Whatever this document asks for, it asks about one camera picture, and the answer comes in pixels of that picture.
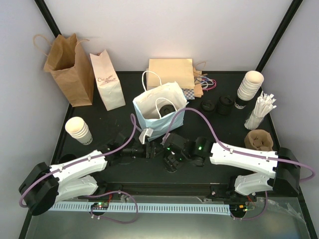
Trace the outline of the light blue paper bag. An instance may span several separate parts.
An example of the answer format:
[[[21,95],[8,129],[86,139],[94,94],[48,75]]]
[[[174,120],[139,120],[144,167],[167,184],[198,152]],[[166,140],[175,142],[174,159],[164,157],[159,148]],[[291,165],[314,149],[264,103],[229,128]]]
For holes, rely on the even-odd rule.
[[[142,74],[153,74],[157,77],[159,86],[150,90],[142,84],[144,92],[133,99],[139,125],[141,127],[140,141],[153,141],[167,132],[183,125],[184,111],[188,101],[177,82],[163,84],[160,76],[146,70]]]

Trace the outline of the single black cup lid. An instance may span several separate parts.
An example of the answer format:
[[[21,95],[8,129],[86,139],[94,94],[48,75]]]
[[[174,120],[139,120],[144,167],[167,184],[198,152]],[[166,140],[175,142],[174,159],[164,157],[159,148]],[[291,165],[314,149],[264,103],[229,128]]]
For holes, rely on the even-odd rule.
[[[164,105],[159,110],[159,116],[160,118],[163,118],[166,115],[169,115],[170,113],[176,112],[176,108],[173,105]]]

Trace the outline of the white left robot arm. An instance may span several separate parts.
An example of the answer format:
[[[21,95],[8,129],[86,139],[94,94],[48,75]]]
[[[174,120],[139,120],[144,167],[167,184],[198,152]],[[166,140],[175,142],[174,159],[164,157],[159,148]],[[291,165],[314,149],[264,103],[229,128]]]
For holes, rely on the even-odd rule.
[[[22,196],[20,205],[38,216],[54,204],[75,197],[93,195],[101,199],[107,193],[107,186],[95,179],[94,173],[135,158],[153,159],[162,152],[163,147],[158,142],[140,143],[120,133],[85,156],[66,154],[54,165],[41,162],[34,166],[18,189]]]

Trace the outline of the paper cup near left arm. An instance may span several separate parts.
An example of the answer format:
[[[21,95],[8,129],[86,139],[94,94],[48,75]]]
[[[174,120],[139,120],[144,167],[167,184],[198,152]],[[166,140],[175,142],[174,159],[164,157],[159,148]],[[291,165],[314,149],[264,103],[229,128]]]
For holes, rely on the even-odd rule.
[[[72,117],[65,124],[66,132],[83,145],[93,141],[88,125],[81,117]]]

